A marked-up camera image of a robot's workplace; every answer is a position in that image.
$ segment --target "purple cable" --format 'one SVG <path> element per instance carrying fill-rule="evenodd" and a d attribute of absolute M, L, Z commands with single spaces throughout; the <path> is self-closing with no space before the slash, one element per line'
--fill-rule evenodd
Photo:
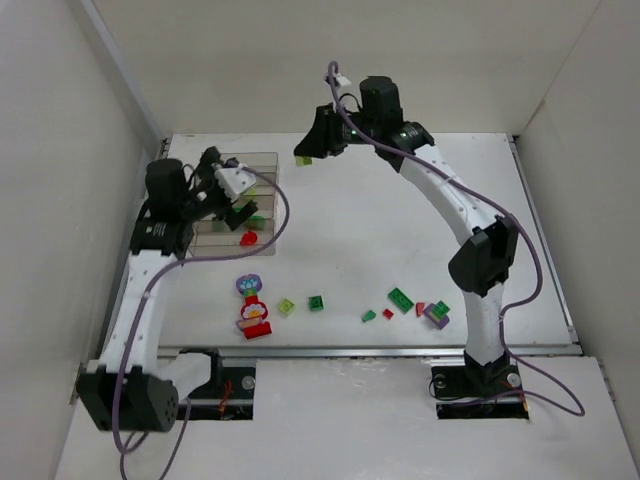
<path fill-rule="evenodd" d="M 291 208 L 289 205 L 289 200 L 287 199 L 287 196 L 284 194 L 284 192 L 282 191 L 282 189 L 280 188 L 279 185 L 277 185 L 275 182 L 273 182 L 271 179 L 267 178 L 265 175 L 256 172 L 255 170 L 249 168 L 249 167 L 243 167 L 244 170 L 246 170 L 249 173 L 252 173 L 253 175 L 255 175 L 258 178 L 261 178 L 262 180 L 264 180 L 265 182 L 267 182 L 269 185 L 271 185 L 276 192 L 278 192 L 278 195 L 280 195 L 280 198 L 282 199 L 282 202 L 284 203 L 284 208 L 285 208 L 285 215 L 284 215 L 284 220 L 282 222 L 282 225 L 280 226 L 280 228 L 278 229 L 278 231 L 274 234 L 273 238 L 271 238 L 268 242 L 266 242 L 264 245 L 262 245 L 261 247 L 258 247 L 256 249 L 253 249 L 249 252 L 243 252 L 243 253 L 238 253 L 236 255 L 222 255 L 219 257 L 191 257 L 191 258 L 187 258 L 184 260 L 178 260 L 176 262 L 170 263 L 167 266 L 165 266 L 163 269 L 161 269 L 158 273 L 155 274 L 155 276 L 149 281 L 149 283 L 147 284 L 142 298 L 140 299 L 140 303 L 138 304 L 138 309 L 136 310 L 135 316 L 133 317 L 133 322 L 131 324 L 131 330 L 129 331 L 129 337 L 127 338 L 127 342 L 125 344 L 124 347 L 124 352 L 122 353 L 122 360 L 120 361 L 120 368 L 118 369 L 118 375 L 116 377 L 116 385 L 114 388 L 114 392 L 113 392 L 113 403 L 111 405 L 111 419 L 112 419 L 112 430 L 113 430 L 113 441 L 116 445 L 116 448 L 118 449 L 118 452 L 120 452 L 121 456 L 124 457 L 125 455 L 133 452 L 135 449 L 137 449 L 142 442 L 144 441 L 144 439 L 147 437 L 147 433 L 145 433 L 136 443 L 135 445 L 133 445 L 133 447 L 129 447 L 129 443 L 131 442 L 133 436 L 130 436 L 127 439 L 126 443 L 122 443 L 122 438 L 120 436 L 120 397 L 122 396 L 122 387 L 123 387 L 123 383 L 124 383 L 124 376 L 125 376 L 125 372 L 127 369 L 127 362 L 129 361 L 129 355 L 131 354 L 131 349 L 133 348 L 133 341 L 136 335 L 136 331 L 138 330 L 138 325 L 140 324 L 140 319 L 142 318 L 142 312 L 144 311 L 144 307 L 147 304 L 147 299 L 149 297 L 149 294 L 151 293 L 151 291 L 153 290 L 153 287 L 155 287 L 155 285 L 158 283 L 158 281 L 162 278 L 162 276 L 169 272 L 170 270 L 173 270 L 174 268 L 178 267 L 178 266 L 182 266 L 182 265 L 186 265 L 188 263 L 202 263 L 202 262 L 217 262 L 217 261 L 225 261 L 225 260 L 238 260 L 241 258 L 247 258 L 247 257 L 251 257 L 253 255 L 256 255 L 266 249 L 268 249 L 269 247 L 271 247 L 276 240 L 278 240 L 278 238 L 280 238 L 280 236 L 282 235 L 282 232 L 284 232 L 285 228 L 287 227 L 287 225 L 289 224 L 289 218 L 291 216 Z M 180 442 L 182 441 L 182 434 L 184 433 L 184 429 L 186 427 L 186 424 L 189 420 L 189 414 L 191 413 L 191 406 L 190 404 L 187 405 L 187 411 L 185 413 L 185 418 L 184 418 L 184 423 L 182 425 L 182 431 L 180 436 L 178 437 L 178 440 L 176 442 L 176 446 L 174 448 L 173 454 L 171 455 L 171 458 L 169 460 L 169 464 L 167 466 L 167 469 L 165 470 L 165 472 L 163 473 L 163 476 L 161 477 L 164 478 L 164 476 L 166 475 L 166 473 L 168 472 L 168 467 L 171 466 L 171 462 L 173 462 L 173 459 L 178 451 L 178 447 L 180 446 Z M 126 480 L 126 475 L 123 474 L 124 469 L 122 467 L 123 465 L 123 458 L 121 458 L 120 461 L 121 464 L 121 469 L 120 469 L 120 473 L 123 475 L 122 478 L 124 480 Z"/>
<path fill-rule="evenodd" d="M 184 421 L 182 422 L 182 428 L 180 429 L 180 433 L 178 434 L 178 439 L 176 440 L 176 444 L 173 447 L 173 451 L 171 452 L 171 456 L 169 457 L 169 461 L 167 462 L 167 466 L 164 467 L 164 471 L 162 472 L 162 475 L 160 475 L 160 478 L 158 480 L 164 480 L 164 478 L 167 476 L 167 473 L 169 473 L 169 470 L 171 469 L 171 465 L 173 465 L 173 461 L 175 460 L 176 455 L 178 453 L 178 448 L 180 448 L 180 444 L 182 443 L 182 437 L 184 437 L 184 432 L 187 429 L 187 423 L 189 421 L 189 416 L 191 415 L 191 400 L 187 398 L 186 404 L 187 404 L 187 409 L 185 410 L 185 413 L 184 413 Z M 133 436 L 134 435 L 135 435 L 135 432 L 132 433 L 131 435 L 129 435 L 129 438 L 127 438 L 127 441 L 124 442 L 125 448 L 129 447 L 129 444 L 133 440 Z M 131 447 L 129 449 L 129 453 L 134 452 L 135 450 L 137 450 L 138 447 L 140 445 L 142 445 L 142 442 L 145 441 L 145 439 L 147 438 L 148 435 L 149 435 L 148 433 L 144 433 L 136 441 L 136 443 L 133 445 L 133 447 Z M 129 477 L 127 477 L 127 472 L 124 469 L 124 459 L 125 459 L 125 457 L 126 457 L 126 454 L 124 454 L 124 453 L 120 454 L 120 476 L 122 477 L 123 480 L 128 480 Z"/>
<path fill-rule="evenodd" d="M 563 411 L 565 411 L 567 413 L 570 413 L 571 415 L 575 415 L 577 417 L 583 417 L 585 415 L 584 407 L 583 407 L 582 403 L 580 402 L 580 400 L 578 399 L 578 397 L 571 391 L 571 389 L 569 387 L 567 387 L 564 383 L 562 383 L 562 381 L 560 381 L 559 379 L 557 379 L 556 377 L 554 377 L 550 373 L 545 372 L 541 368 L 536 367 L 535 365 L 532 365 L 528 361 L 523 360 L 522 357 L 514 354 L 511 350 L 509 350 L 509 347 L 507 346 L 507 342 L 505 340 L 505 336 L 504 336 L 505 335 L 504 334 L 504 316 L 505 316 L 505 314 L 509 310 L 511 310 L 512 308 L 520 307 L 520 306 L 526 305 L 528 303 L 531 303 L 532 301 L 534 301 L 538 297 L 538 295 L 540 295 L 540 291 L 542 290 L 542 265 L 540 263 L 540 257 L 538 257 L 538 253 L 536 252 L 535 246 L 533 245 L 533 241 L 531 240 L 531 237 L 529 237 L 529 235 L 525 231 L 524 227 L 520 224 L 518 219 L 514 215 L 512 215 L 506 208 L 502 207 L 501 205 L 497 204 L 496 202 L 494 202 L 490 198 L 482 195 L 481 193 L 478 193 L 475 190 L 472 190 L 471 188 L 461 184 L 460 182 L 457 182 L 456 180 L 454 180 L 451 177 L 449 177 L 449 175 L 444 173 L 439 168 L 434 167 L 432 164 L 426 162 L 425 160 L 422 160 L 421 158 L 416 157 L 415 155 L 412 155 L 412 154 L 407 153 L 407 152 L 403 152 L 402 150 L 399 150 L 397 148 L 393 148 L 393 147 L 390 147 L 390 146 L 385 145 L 383 143 L 380 143 L 380 142 L 374 140 L 373 138 L 367 136 L 364 132 L 362 132 L 362 130 L 360 130 L 358 128 L 358 126 L 355 123 L 353 123 L 353 121 L 349 118 L 349 115 L 348 115 L 346 109 L 344 108 L 344 106 L 342 105 L 342 102 L 340 101 L 340 95 L 338 94 L 338 89 L 336 87 L 336 84 L 335 84 L 335 82 L 331 81 L 331 79 L 334 78 L 335 74 L 338 73 L 338 70 L 339 70 L 338 62 L 332 61 L 332 62 L 329 63 L 329 67 L 328 67 L 328 71 L 327 71 L 327 75 L 328 75 L 327 78 L 329 79 L 328 83 L 329 83 L 329 87 L 331 88 L 331 96 L 333 97 L 333 102 L 335 103 L 336 110 L 338 111 L 338 113 L 340 114 L 340 116 L 342 117 L 344 122 L 349 126 L 349 128 L 351 128 L 351 130 L 356 132 L 356 134 L 362 140 L 364 140 L 369 145 L 372 145 L 372 146 L 376 147 L 377 149 L 384 150 L 384 151 L 389 152 L 389 153 L 393 153 L 394 155 L 400 155 L 400 156 L 402 156 L 402 157 L 404 157 L 404 158 L 406 158 L 408 160 L 411 160 L 413 162 L 416 162 L 416 163 L 422 165 L 426 169 L 430 170 L 431 172 L 433 172 L 436 175 L 438 175 L 439 177 L 441 177 L 443 180 L 446 180 L 449 184 L 453 185 L 458 190 L 461 190 L 464 193 L 466 193 L 467 195 L 470 195 L 470 196 L 472 196 L 474 198 L 477 198 L 481 202 L 484 202 L 487 205 L 495 208 L 497 211 L 502 213 L 505 217 L 510 218 L 514 222 L 514 224 L 516 225 L 516 228 L 520 232 L 520 235 L 522 236 L 522 238 L 524 239 L 525 243 L 527 244 L 527 247 L 529 248 L 529 251 L 531 252 L 531 257 L 533 258 L 533 263 L 534 263 L 535 269 L 536 269 L 537 282 L 536 282 L 536 288 L 535 288 L 535 290 L 533 291 L 533 293 L 531 295 L 529 295 L 527 298 L 525 298 L 523 300 L 518 300 L 517 302 L 512 302 L 512 303 L 510 303 L 508 305 L 505 305 L 502 308 L 502 310 L 500 310 L 500 314 L 499 314 L 499 316 L 500 316 L 500 343 L 502 343 L 502 347 L 504 348 L 504 351 L 507 352 L 507 354 L 511 358 L 513 358 L 514 360 L 516 360 L 516 361 L 522 363 L 523 365 L 529 367 L 530 369 L 534 370 L 535 372 L 538 372 L 539 374 L 544 375 L 549 380 L 552 380 L 554 383 L 556 383 L 565 392 L 567 392 L 567 394 L 571 397 L 571 399 L 576 403 L 576 405 L 578 407 L 578 411 L 571 410 L 571 409 L 569 409 L 569 408 L 567 408 L 567 407 L 565 407 L 563 405 L 560 405 L 556 401 L 551 400 L 550 398 L 547 398 L 547 397 L 545 397 L 543 395 L 540 395 L 538 393 L 528 392 L 528 391 L 519 390 L 519 389 L 514 389 L 514 390 L 509 391 L 509 392 L 504 392 L 504 393 L 501 393 L 499 395 L 495 395 L 493 397 L 474 400 L 472 402 L 458 403 L 456 405 L 459 405 L 459 406 L 473 406 L 473 405 L 479 405 L 481 403 L 484 403 L 484 402 L 487 402 L 487 401 L 490 401 L 490 400 L 495 400 L 495 399 L 498 399 L 498 398 L 501 398 L 501 397 L 526 394 L 526 395 L 530 395 L 532 397 L 538 398 L 540 400 L 543 400 L 543 401 L 545 401 L 547 403 L 550 403 L 551 405 L 553 405 L 555 407 L 558 407 L 559 409 L 561 409 L 561 410 L 563 410 Z"/>

